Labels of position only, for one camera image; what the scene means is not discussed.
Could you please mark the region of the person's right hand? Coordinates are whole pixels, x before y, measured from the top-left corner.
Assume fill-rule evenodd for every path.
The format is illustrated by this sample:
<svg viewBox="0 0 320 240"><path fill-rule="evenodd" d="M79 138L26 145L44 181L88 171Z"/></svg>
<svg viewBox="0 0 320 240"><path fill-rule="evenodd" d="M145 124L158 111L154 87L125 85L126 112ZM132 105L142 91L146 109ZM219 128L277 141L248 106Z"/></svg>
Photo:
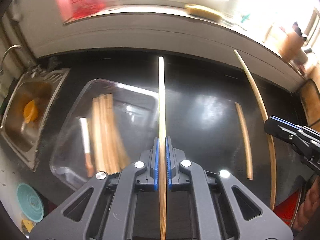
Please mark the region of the person's right hand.
<svg viewBox="0 0 320 240"><path fill-rule="evenodd" d="M319 207L319 177L315 179L312 187L308 190L306 198L299 207L293 228L302 231L304 226L309 222L317 208Z"/></svg>

